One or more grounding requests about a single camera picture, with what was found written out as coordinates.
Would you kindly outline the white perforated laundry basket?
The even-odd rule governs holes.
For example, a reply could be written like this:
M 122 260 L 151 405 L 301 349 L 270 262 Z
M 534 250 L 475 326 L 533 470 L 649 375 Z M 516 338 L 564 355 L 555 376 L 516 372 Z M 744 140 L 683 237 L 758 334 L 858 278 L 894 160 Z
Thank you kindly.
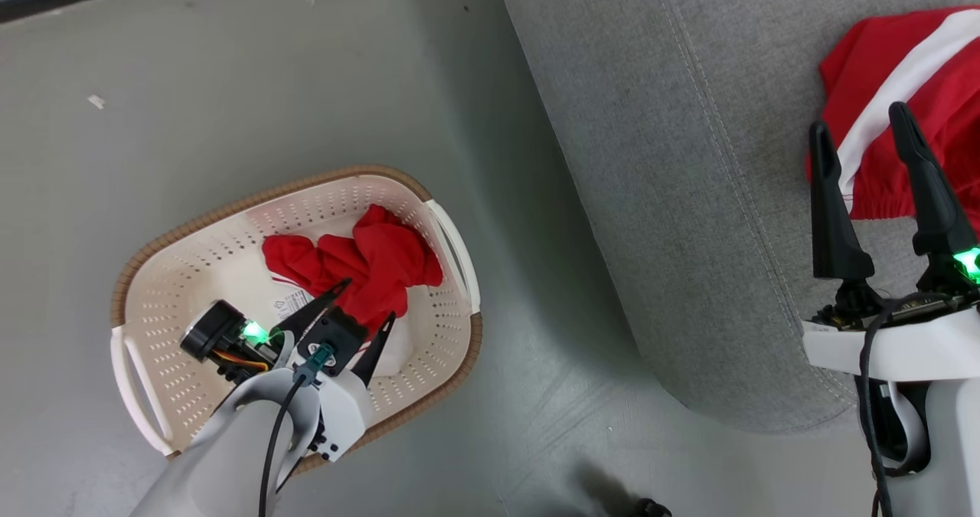
M 234 387 L 215 364 L 179 348 L 193 319 L 225 299 L 270 329 L 285 317 L 274 303 L 297 298 L 296 286 L 276 282 L 266 268 L 265 238 L 348 235 L 372 205 L 419 232 L 444 279 L 407 295 L 403 320 L 412 352 L 396 373 L 370 383 L 370 422 L 354 450 L 419 417 L 469 377 L 481 349 L 481 295 L 454 221 L 406 172 L 385 165 L 339 169 L 203 214 L 127 262 L 113 290 L 109 352 L 126 410 L 154 450 L 167 458 L 186 450 Z

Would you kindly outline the grey fabric sofa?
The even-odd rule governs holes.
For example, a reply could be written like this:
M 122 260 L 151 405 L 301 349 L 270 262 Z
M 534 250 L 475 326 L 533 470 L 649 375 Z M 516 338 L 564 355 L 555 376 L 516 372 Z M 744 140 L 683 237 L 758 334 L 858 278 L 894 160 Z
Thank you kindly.
M 812 367 L 809 126 L 858 19 L 980 0 L 504 0 L 639 351 L 746 432 L 857 426 Z

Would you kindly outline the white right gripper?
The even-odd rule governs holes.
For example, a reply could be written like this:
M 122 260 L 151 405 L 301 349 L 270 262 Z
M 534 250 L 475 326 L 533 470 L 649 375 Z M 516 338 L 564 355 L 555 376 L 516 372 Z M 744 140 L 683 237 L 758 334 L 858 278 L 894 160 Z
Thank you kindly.
M 897 157 L 909 175 L 917 255 L 955 256 L 975 299 L 909 302 L 875 333 L 868 376 L 879 381 L 951 381 L 980 378 L 980 249 L 958 196 L 906 102 L 888 109 Z M 842 165 L 826 123 L 809 129 L 813 276 L 864 282 L 875 273 L 862 250 L 839 182 Z M 802 322 L 809 363 L 853 376 L 861 373 L 864 331 Z

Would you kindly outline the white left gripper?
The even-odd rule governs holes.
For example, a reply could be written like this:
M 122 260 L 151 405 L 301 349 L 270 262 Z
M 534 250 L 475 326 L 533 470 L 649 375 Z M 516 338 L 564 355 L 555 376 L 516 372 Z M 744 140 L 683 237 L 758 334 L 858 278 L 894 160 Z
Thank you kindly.
M 258 401 L 273 403 L 274 411 L 285 409 L 285 419 L 279 427 L 266 422 L 232 441 L 233 452 L 264 451 L 275 437 L 285 444 L 285 463 L 297 464 L 309 454 L 334 461 L 364 436 L 374 416 L 368 387 L 397 315 L 388 315 L 357 358 L 368 331 L 336 305 L 351 283 L 345 277 L 309 301 L 274 326 L 266 342 L 259 342 L 256 323 L 224 300 L 189 326 L 181 348 L 198 361 L 217 363 L 234 383 L 191 448 L 217 439 L 246 405 Z

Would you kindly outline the red and white garment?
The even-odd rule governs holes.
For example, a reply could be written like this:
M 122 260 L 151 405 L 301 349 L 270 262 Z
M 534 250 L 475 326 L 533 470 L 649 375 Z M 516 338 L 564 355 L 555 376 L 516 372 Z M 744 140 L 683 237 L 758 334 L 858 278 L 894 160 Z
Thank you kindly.
M 980 237 L 980 7 L 862 19 L 819 67 L 838 185 L 858 220 L 913 216 L 889 106 L 909 105 Z

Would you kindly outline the white printed basket label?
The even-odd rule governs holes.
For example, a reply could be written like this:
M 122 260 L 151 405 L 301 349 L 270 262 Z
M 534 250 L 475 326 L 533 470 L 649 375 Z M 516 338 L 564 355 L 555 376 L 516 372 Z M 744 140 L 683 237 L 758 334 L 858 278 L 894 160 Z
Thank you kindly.
M 307 291 L 301 290 L 301 288 L 294 288 L 294 290 L 290 290 L 288 293 L 276 295 L 272 301 L 276 321 L 281 322 L 289 318 L 313 300 L 314 297 L 309 295 Z

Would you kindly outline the red cloth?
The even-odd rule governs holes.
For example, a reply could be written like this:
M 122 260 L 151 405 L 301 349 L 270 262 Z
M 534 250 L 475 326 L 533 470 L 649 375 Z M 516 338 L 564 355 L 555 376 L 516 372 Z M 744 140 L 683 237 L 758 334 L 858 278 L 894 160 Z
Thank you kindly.
M 337 306 L 370 336 L 394 314 L 407 313 L 407 291 L 441 286 L 443 269 L 430 246 L 395 214 L 372 205 L 350 237 L 325 234 L 317 241 L 273 235 L 263 242 L 266 268 L 318 297 L 343 280 L 349 286 Z

